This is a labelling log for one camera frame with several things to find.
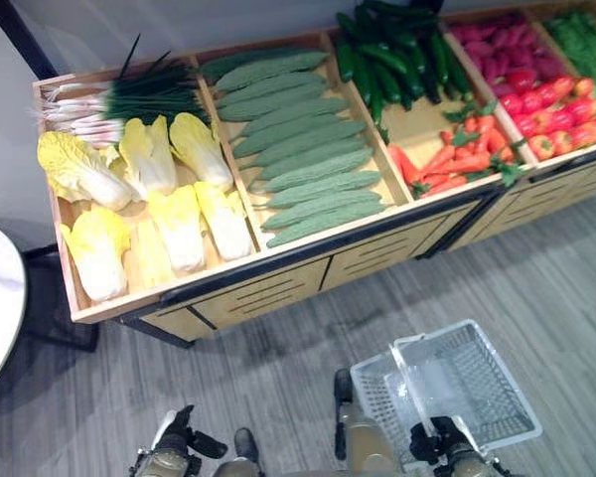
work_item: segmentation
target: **carrot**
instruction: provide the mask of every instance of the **carrot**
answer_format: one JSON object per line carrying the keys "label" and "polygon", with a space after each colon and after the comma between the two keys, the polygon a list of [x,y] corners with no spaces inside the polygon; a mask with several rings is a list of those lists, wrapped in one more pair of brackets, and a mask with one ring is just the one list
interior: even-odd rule
{"label": "carrot", "polygon": [[453,189],[455,187],[465,186],[467,183],[468,179],[466,179],[466,176],[455,176],[448,179],[446,182],[431,188],[428,192],[422,194],[419,198],[423,199],[425,197],[432,196],[433,194],[439,194],[440,192],[449,191],[450,189]]}
{"label": "carrot", "polygon": [[488,142],[490,141],[490,131],[481,133],[479,139],[475,142],[475,154],[486,152],[488,150]]}
{"label": "carrot", "polygon": [[479,116],[477,119],[477,130],[482,134],[490,131],[495,127],[495,117],[488,114],[486,116]]}
{"label": "carrot", "polygon": [[467,118],[466,122],[464,123],[464,128],[466,132],[469,133],[477,132],[477,119],[475,119],[474,116]]}
{"label": "carrot", "polygon": [[395,144],[389,144],[388,152],[393,158],[393,161],[395,161],[395,164],[397,164],[399,173],[406,184],[412,184],[421,179],[421,172],[410,162],[410,159],[408,159],[408,156],[400,147]]}
{"label": "carrot", "polygon": [[429,174],[424,177],[420,183],[425,184],[432,189],[433,187],[437,187],[439,184],[443,184],[448,179],[450,179],[449,174]]}
{"label": "carrot", "polygon": [[455,157],[455,146],[452,144],[448,144],[442,147],[437,154],[433,156],[428,164],[426,164],[422,170],[421,175],[422,177],[428,174],[436,174],[435,169],[442,166],[443,164],[450,161],[453,157]]}
{"label": "carrot", "polygon": [[453,134],[451,131],[441,131],[439,133],[439,137],[441,137],[441,140],[444,141],[444,144],[449,145],[453,143],[455,134]]}
{"label": "carrot", "polygon": [[458,147],[455,149],[455,159],[463,159],[464,157],[470,157],[473,153],[466,147]]}
{"label": "carrot", "polygon": [[490,153],[480,152],[479,154],[444,164],[443,166],[436,168],[433,172],[435,174],[479,172],[488,169],[490,166]]}
{"label": "carrot", "polygon": [[494,128],[489,132],[488,151],[495,153],[501,151],[504,147],[508,146],[508,141],[499,129]]}

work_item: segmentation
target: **wooden produce bin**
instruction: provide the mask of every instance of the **wooden produce bin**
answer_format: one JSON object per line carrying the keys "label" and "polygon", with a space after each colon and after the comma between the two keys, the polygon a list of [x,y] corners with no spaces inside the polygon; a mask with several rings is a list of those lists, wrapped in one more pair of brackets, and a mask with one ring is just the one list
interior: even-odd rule
{"label": "wooden produce bin", "polygon": [[[581,3],[566,3],[566,9]],[[559,5],[536,4],[517,10],[516,8],[496,8],[476,12],[462,12],[444,17],[450,25],[455,22],[477,22],[507,13],[519,12],[526,17],[537,32],[539,39],[552,50],[563,62],[567,72],[578,77],[578,72],[567,60],[543,28],[540,20],[548,18],[554,12],[560,12]],[[476,69],[466,51],[451,34],[446,35],[462,64],[474,72],[475,82],[484,97],[495,98],[494,93]],[[500,106],[500,115],[505,117],[507,132],[514,141],[522,140],[522,135],[512,122],[510,115]],[[526,148],[522,151],[526,161],[532,166],[529,173],[506,194],[491,201],[489,207],[469,224],[462,224],[458,234],[450,238],[449,249],[454,249],[472,241],[486,239],[512,227],[551,214],[596,194],[596,144],[568,154],[539,162],[533,152]]]}
{"label": "wooden produce bin", "polygon": [[[331,53],[333,46],[330,34],[335,33],[335,30],[318,31],[244,46],[218,48],[181,58],[191,65],[198,65],[240,51],[283,45],[319,47]],[[145,65],[134,67],[134,71],[141,72],[142,68],[145,69]],[[59,224],[71,226],[89,204],[70,204],[51,192],[63,273],[74,321],[94,323],[116,318],[121,323],[170,343],[189,346],[214,330],[227,328],[399,261],[430,255],[441,248],[442,239],[451,230],[503,190],[501,178],[495,175],[442,194],[413,200],[355,86],[352,82],[340,81],[335,56],[330,55],[317,73],[328,81],[330,89],[326,95],[337,95],[349,102],[349,110],[341,115],[346,114],[366,123],[364,136],[373,149],[373,155],[365,168],[380,172],[382,179],[373,190],[382,195],[382,202],[389,207],[380,214],[283,246],[268,248],[266,243],[271,236],[260,227],[268,212],[253,206],[264,201],[264,197],[250,194],[246,188],[256,169],[239,171],[241,159],[234,159],[229,142],[242,126],[218,118],[212,87],[204,78],[197,76],[200,98],[218,126],[223,156],[243,202],[254,252],[238,260],[222,262],[212,239],[207,235],[208,266],[205,269],[181,274],[166,273],[162,283],[147,286],[142,281],[141,269],[131,248],[123,257],[129,280],[127,292],[94,303],[83,292],[73,259],[59,233]],[[41,107],[44,90],[50,86],[76,81],[110,80],[116,74],[117,71],[108,71],[38,81],[34,83],[38,107]],[[410,113],[404,113],[403,110],[387,111],[387,123],[394,128],[392,137],[404,147],[432,153],[439,147],[436,142],[439,130],[447,124],[441,116],[441,111],[447,108],[450,108],[448,103],[431,107],[420,100]],[[418,126],[413,128],[412,124],[416,122],[412,119],[413,115],[428,121],[428,131]],[[401,127],[395,127],[400,121]],[[48,128],[49,124],[41,121],[40,132]],[[194,181],[190,171],[183,167],[180,169],[182,182]],[[131,226],[148,220],[142,203],[128,206],[121,211],[121,215]]]}

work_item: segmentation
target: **gray wood-grain floor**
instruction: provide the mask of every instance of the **gray wood-grain floor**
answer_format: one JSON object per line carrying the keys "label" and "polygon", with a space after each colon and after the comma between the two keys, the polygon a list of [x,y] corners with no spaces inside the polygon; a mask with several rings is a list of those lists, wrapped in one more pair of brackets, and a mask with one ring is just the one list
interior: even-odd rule
{"label": "gray wood-grain floor", "polygon": [[[94,355],[22,340],[0,382],[0,477],[124,475],[164,412],[189,402],[197,406],[193,426],[223,441],[251,427],[270,475],[340,468],[334,371],[398,337],[466,318],[487,332],[544,428],[498,455],[532,476],[596,475],[593,198],[269,313],[191,350],[116,324],[102,327]],[[206,460],[203,475],[217,466]]]}

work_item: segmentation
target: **white plastic basket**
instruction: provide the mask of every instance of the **white plastic basket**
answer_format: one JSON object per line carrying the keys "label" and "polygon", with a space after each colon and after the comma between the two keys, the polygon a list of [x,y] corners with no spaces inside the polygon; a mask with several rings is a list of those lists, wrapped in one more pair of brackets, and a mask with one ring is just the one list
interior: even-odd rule
{"label": "white plastic basket", "polygon": [[[517,382],[475,321],[394,345],[426,413],[461,416],[482,452],[541,434]],[[354,365],[351,376],[363,412],[380,425],[402,467],[417,467],[408,446],[410,429],[420,418],[392,353]]]}

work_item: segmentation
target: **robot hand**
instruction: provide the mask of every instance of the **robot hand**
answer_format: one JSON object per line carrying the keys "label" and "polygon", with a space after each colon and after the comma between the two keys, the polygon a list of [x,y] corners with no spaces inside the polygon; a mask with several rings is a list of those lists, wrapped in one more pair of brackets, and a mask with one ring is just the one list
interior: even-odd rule
{"label": "robot hand", "polygon": [[199,431],[188,423],[193,405],[179,412],[166,413],[150,450],[139,449],[135,465],[130,467],[130,477],[190,477],[199,475],[201,459],[189,453],[188,447],[212,459],[227,453],[227,446]]}

